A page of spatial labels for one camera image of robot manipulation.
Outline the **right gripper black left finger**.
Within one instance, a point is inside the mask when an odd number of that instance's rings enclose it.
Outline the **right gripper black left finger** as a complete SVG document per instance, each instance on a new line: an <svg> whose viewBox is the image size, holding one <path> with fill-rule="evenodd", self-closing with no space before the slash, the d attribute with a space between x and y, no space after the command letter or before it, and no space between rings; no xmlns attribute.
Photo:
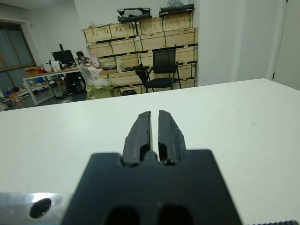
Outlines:
<svg viewBox="0 0 300 225"><path fill-rule="evenodd" d="M136 165L144 161L145 155L152 151L151 112L138 115L125 139L122 160L126 165Z"/></svg>

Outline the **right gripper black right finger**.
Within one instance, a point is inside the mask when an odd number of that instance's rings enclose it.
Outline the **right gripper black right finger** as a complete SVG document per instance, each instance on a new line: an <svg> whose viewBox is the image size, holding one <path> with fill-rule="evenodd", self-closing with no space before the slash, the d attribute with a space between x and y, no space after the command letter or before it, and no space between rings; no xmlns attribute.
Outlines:
<svg viewBox="0 0 300 225"><path fill-rule="evenodd" d="M172 115L164 110L158 117L158 152L160 163L177 165L186 150L184 136Z"/></svg>

